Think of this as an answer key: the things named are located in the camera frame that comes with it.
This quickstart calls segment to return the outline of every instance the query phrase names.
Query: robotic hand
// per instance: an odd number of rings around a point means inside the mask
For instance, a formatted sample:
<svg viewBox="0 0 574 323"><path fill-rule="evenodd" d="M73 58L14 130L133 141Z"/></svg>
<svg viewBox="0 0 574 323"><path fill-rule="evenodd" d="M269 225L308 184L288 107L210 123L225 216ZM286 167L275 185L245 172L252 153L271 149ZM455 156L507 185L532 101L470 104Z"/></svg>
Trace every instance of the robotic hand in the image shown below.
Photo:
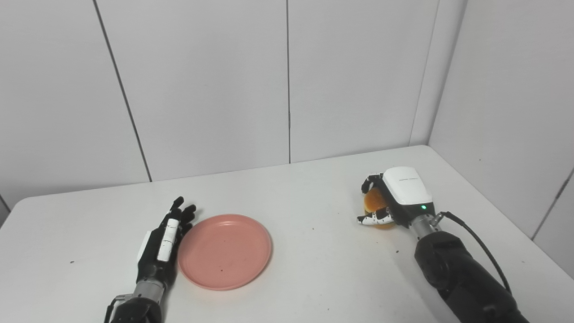
<svg viewBox="0 0 574 323"><path fill-rule="evenodd" d="M151 231L138 262L134 292L114 298L107 308L104 323L110 322L116 301L125 302L115 309L112 323L161 323L161 298L175 281L177 249L195 218L195 205L182 211L179 207L183 202L183 197L173 201L164 220Z"/></svg>
<svg viewBox="0 0 574 323"><path fill-rule="evenodd" d="M386 206L381 204L379 210L360 216L357 221L363 225L394 221L410 229L418 240L414 258L422 273L462 323L528 323L488 248L454 214L435 215L431 194L414 168L394 167L383 174L370 175L361 187L364 194L370 191L371 184L380 191ZM504 286L474 260L458 237L440 229L443 217L472 234L494 264Z"/></svg>

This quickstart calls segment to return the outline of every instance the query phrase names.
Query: bread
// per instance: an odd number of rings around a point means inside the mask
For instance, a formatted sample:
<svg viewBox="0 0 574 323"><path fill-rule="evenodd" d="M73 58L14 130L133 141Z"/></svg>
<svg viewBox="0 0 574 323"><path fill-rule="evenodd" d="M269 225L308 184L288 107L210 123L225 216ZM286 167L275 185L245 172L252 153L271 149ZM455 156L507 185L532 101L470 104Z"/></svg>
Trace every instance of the bread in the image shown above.
<svg viewBox="0 0 574 323"><path fill-rule="evenodd" d="M387 202L381 191L376 188L372 188L367 194L364 195L364 213L375 212L376 210L384 209L387 207ZM395 226L395 223L373 225L377 229L389 229Z"/></svg>

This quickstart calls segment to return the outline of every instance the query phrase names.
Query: tabletop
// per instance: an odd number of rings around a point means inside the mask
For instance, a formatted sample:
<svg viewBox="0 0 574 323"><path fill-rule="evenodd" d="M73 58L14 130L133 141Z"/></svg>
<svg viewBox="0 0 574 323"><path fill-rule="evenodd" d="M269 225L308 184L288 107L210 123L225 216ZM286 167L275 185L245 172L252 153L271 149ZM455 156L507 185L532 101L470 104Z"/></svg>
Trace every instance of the tabletop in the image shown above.
<svg viewBox="0 0 574 323"><path fill-rule="evenodd" d="M365 177L394 166L415 167L436 210L483 239L530 322L571 321L574 280L427 146L24 199L0 229L2 321L102 322L112 298L133 291L146 231L182 195L198 206L196 222L223 213L259 221L273 253L231 291L178 275L166 323L458 322L423 277L407 229L356 223ZM441 227L498 277L464 229L448 219Z"/></svg>

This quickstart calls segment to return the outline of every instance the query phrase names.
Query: pink plate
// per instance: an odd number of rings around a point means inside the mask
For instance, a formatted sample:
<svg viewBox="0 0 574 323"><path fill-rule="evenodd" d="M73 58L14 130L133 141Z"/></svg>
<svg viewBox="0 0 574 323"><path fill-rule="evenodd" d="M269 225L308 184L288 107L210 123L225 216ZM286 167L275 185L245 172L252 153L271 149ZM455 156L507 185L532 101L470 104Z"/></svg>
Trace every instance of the pink plate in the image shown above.
<svg viewBox="0 0 574 323"><path fill-rule="evenodd" d="M259 222L239 214L203 220L183 238L180 270L192 283L230 290L251 282L267 265L271 238Z"/></svg>

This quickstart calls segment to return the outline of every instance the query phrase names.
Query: black cable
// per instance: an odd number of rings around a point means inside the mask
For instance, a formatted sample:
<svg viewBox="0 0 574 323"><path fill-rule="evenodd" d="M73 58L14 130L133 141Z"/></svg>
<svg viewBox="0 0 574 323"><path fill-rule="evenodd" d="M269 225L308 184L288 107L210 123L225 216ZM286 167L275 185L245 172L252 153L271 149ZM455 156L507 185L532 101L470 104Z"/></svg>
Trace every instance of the black cable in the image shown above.
<svg viewBox="0 0 574 323"><path fill-rule="evenodd" d="M104 318L104 323L110 323L111 312L113 312L113 310L114 310L114 305L115 305L116 301L117 301L117 299L114 298L111 301L111 303L108 305L107 310L106 310L106 317Z"/></svg>
<svg viewBox="0 0 574 323"><path fill-rule="evenodd" d="M494 259L494 256L490 253L490 251L488 250L488 248L486 247L484 242L482 242L482 240L476 235L476 233L474 233L474 231L472 231L472 229L466 223L464 223L464 221L461 220L459 217L457 217L456 215L454 215L450 212L443 212L443 214L445 217L458 223L460 226L462 226L464 229L466 229L466 231L468 231L474 237L476 242L478 242L478 244L482 247L482 250L484 250L484 252L488 256L488 258L490 259L490 261L494 265L494 268L496 268L498 275L500 275L502 283L504 284L504 288L510 294L512 294L512 292L510 291L510 285L508 284L508 280L506 280L506 276L504 276L504 273L502 272L501 267L498 265L497 261Z"/></svg>

